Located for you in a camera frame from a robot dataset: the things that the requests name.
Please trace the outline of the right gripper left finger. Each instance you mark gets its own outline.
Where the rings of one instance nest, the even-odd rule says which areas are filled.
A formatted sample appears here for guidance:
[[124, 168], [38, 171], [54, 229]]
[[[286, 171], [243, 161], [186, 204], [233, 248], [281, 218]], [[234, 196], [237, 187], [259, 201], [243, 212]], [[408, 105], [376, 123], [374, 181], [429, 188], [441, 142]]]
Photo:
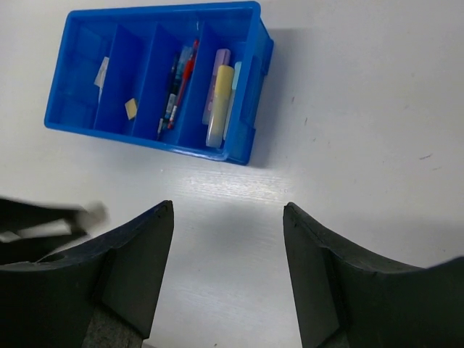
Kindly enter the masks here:
[[[89, 211], [91, 226], [106, 215]], [[165, 200], [37, 261], [1, 262], [1, 345], [140, 347], [151, 334], [173, 230]]]

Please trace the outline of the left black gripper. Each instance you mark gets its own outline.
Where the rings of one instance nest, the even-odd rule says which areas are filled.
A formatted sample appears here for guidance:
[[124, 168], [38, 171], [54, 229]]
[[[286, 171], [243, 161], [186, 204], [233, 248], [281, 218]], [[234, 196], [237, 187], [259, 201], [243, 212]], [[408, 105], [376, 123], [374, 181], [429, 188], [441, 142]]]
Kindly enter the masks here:
[[43, 207], [1, 199], [1, 262], [34, 262], [53, 250], [88, 235], [91, 212], [82, 207]]

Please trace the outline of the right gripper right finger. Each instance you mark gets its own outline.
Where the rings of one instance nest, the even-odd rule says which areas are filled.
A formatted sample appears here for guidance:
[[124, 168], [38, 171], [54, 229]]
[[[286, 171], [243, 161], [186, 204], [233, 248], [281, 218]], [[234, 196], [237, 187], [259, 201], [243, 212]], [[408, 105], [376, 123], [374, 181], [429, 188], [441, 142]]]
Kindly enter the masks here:
[[294, 203], [283, 235], [303, 347], [461, 347], [463, 259], [419, 268], [381, 256]]

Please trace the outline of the tan eraser block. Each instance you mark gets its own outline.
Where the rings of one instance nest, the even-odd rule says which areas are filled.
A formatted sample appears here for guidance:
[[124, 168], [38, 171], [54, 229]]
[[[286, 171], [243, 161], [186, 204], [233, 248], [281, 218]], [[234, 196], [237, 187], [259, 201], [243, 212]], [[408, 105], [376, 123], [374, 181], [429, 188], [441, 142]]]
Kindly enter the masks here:
[[132, 98], [125, 103], [125, 111], [129, 120], [132, 120], [136, 117], [138, 105], [135, 98]]

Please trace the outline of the white red eraser pack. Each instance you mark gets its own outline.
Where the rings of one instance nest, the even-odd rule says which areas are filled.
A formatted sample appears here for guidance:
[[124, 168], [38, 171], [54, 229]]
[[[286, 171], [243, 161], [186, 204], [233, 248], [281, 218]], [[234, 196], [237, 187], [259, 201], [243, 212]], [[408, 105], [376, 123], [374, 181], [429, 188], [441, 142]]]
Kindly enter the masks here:
[[102, 97], [102, 91], [104, 87], [104, 81], [106, 78], [108, 65], [109, 65], [109, 57], [104, 57], [99, 67], [99, 71], [94, 79], [94, 85], [99, 88], [98, 101], [100, 101]]

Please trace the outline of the blue compartment tray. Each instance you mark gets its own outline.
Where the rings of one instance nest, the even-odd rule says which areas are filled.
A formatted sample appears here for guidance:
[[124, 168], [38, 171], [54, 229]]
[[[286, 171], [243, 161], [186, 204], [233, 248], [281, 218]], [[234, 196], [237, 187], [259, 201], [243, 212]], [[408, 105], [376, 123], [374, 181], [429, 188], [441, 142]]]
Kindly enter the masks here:
[[[172, 130], [157, 129], [174, 56], [199, 39], [194, 69]], [[237, 165], [248, 163], [273, 39], [256, 1], [75, 10], [67, 16], [44, 124], [47, 128]], [[241, 61], [226, 139], [206, 146], [202, 124], [216, 51]], [[109, 65], [101, 100], [94, 79]], [[135, 98], [129, 120], [125, 103]]]

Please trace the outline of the yellow highlighter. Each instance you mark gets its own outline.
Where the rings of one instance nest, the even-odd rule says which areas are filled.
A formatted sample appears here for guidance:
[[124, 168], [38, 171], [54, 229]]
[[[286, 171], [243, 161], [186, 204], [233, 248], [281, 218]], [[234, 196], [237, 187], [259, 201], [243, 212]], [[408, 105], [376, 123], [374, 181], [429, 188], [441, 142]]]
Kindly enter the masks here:
[[231, 66], [219, 66], [206, 139], [208, 147], [220, 148], [222, 144], [233, 75]]

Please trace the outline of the red pen crossed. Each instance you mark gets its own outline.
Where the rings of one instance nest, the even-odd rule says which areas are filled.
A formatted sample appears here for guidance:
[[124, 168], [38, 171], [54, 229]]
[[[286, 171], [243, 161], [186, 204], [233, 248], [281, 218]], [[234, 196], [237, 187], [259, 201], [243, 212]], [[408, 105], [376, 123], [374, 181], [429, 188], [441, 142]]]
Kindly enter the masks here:
[[194, 69], [194, 63], [195, 63], [195, 60], [196, 60], [196, 54], [197, 54], [198, 48], [199, 48], [199, 39], [196, 38], [194, 40], [194, 42], [193, 42], [193, 46], [192, 46], [192, 49], [191, 49], [191, 54], [190, 54], [190, 56], [189, 56], [189, 58], [188, 58], [188, 60], [186, 62], [185, 67], [184, 67], [183, 76], [182, 76], [182, 80], [181, 80], [181, 86], [179, 88], [177, 99], [176, 99], [175, 105], [173, 107], [173, 111], [171, 113], [169, 122], [167, 124], [167, 128], [170, 129], [170, 130], [172, 130], [174, 128], [175, 118], [176, 118], [177, 112], [179, 111], [179, 109], [181, 107], [181, 102], [182, 102], [184, 92], [186, 90], [186, 86], [188, 84], [188, 81], [189, 81], [189, 79], [191, 77], [191, 74], [193, 72], [193, 69]]

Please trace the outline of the blue pen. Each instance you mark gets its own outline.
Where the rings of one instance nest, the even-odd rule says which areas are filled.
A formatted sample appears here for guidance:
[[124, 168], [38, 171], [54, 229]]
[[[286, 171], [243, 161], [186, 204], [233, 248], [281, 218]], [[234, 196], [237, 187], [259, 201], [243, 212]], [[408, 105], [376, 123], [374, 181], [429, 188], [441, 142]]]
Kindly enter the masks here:
[[165, 113], [160, 118], [157, 135], [160, 136], [164, 128], [167, 127], [167, 122], [170, 119], [173, 111], [174, 103], [178, 95], [178, 90], [181, 86], [183, 71], [186, 63], [191, 55], [192, 48], [184, 46], [179, 54], [175, 55], [174, 63], [171, 68], [170, 79], [168, 83], [167, 98], [165, 103]]

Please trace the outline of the blue highlighter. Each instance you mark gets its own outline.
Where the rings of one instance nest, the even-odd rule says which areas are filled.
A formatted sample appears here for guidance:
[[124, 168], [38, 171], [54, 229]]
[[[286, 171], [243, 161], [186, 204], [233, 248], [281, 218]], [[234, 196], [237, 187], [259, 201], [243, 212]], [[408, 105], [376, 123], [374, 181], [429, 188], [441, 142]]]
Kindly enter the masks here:
[[232, 113], [232, 109], [233, 109], [233, 104], [234, 104], [234, 100], [235, 100], [235, 96], [236, 96], [236, 89], [237, 89], [237, 85], [238, 85], [238, 81], [239, 81], [239, 74], [240, 74], [240, 70], [241, 70], [241, 64], [242, 64], [241, 61], [237, 61], [235, 63], [235, 65], [234, 65], [234, 75], [233, 75], [233, 80], [232, 80], [232, 84], [231, 84], [231, 95], [230, 95], [230, 98], [229, 98], [228, 111], [227, 111], [227, 115], [226, 115], [226, 119], [225, 119], [225, 127], [224, 127], [224, 131], [223, 131], [223, 140], [226, 139], [226, 136], [227, 136], [227, 133], [228, 133], [228, 126], [229, 126], [231, 113]]

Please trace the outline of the purple highlighter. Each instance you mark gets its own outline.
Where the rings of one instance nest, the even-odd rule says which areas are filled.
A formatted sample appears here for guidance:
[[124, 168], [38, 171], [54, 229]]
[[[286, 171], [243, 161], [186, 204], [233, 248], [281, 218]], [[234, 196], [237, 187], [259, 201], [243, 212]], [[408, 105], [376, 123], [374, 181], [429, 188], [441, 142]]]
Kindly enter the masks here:
[[214, 98], [215, 84], [218, 76], [218, 69], [221, 65], [229, 65], [231, 58], [231, 51], [229, 49], [218, 49], [215, 55], [215, 61], [213, 65], [212, 76], [210, 79], [210, 87], [207, 94], [207, 99], [204, 106], [204, 112], [202, 116], [202, 124], [208, 125], [210, 121], [210, 113], [212, 110], [212, 103]]

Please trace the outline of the blue pen crossed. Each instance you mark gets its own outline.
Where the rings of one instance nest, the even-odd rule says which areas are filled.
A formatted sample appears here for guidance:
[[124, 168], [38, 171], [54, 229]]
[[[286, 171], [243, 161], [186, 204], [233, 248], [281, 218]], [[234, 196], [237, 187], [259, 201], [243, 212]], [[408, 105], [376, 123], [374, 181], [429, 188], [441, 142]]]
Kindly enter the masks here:
[[179, 82], [180, 76], [178, 73], [179, 66], [180, 66], [180, 55], [181, 55], [180, 53], [175, 54], [173, 65], [171, 67], [170, 75], [168, 78], [167, 97], [165, 101], [165, 108], [164, 108], [163, 115], [159, 119], [159, 125], [157, 129], [157, 140], [160, 139], [162, 130], [165, 127], [165, 123], [167, 122], [167, 119], [169, 118], [172, 112], [175, 97], [178, 93], [178, 87], [180, 84]]

